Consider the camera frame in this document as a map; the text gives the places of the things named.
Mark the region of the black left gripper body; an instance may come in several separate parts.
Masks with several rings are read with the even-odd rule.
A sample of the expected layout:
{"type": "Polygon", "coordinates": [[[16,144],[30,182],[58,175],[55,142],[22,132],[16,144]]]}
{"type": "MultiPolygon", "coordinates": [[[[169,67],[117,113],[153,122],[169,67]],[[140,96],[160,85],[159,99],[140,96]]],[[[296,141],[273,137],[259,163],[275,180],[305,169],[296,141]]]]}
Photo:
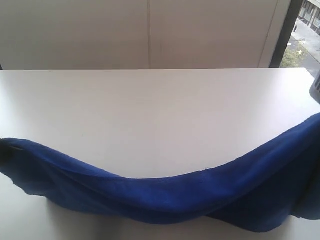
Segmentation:
{"type": "Polygon", "coordinates": [[[14,149],[3,139],[0,140],[0,164],[7,163],[14,155],[14,149]]]}

